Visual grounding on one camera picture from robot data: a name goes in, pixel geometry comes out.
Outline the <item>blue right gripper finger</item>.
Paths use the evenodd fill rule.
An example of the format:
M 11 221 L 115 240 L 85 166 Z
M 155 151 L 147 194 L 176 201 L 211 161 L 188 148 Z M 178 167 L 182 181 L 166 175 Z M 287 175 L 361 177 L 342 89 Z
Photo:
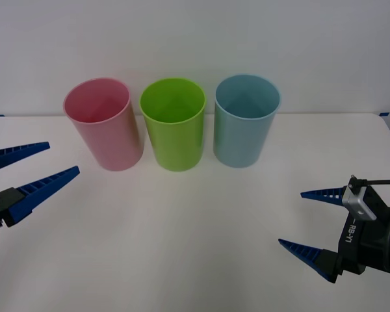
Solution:
M 320 190 L 310 190 L 307 192 L 301 192 L 302 198 L 309 200 L 316 200 L 325 203 L 342 203 L 343 194 L 346 187 L 339 188 L 326 188 Z
M 339 254 L 330 250 L 297 244 L 288 240 L 278 239 L 278 242 L 296 258 L 312 268 L 326 281 L 335 283 L 341 275 Z

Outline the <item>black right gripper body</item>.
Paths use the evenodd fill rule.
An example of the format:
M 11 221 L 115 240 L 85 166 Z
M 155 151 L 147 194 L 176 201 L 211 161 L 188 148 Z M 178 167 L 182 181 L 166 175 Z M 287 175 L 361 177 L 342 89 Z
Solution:
M 343 269 L 390 273 L 390 207 L 371 186 L 346 186 L 342 205 L 349 212 L 338 247 Z

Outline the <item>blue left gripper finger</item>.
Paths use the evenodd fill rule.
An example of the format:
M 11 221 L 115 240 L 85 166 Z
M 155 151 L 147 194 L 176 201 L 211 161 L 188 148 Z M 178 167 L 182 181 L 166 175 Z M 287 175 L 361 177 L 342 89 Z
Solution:
M 80 174 L 78 166 L 33 181 L 18 188 L 0 192 L 0 211 L 3 224 L 8 228 L 16 225 L 32 213 L 33 209 L 58 192 Z
M 49 142 L 38 142 L 0 149 L 0 169 L 50 148 Z

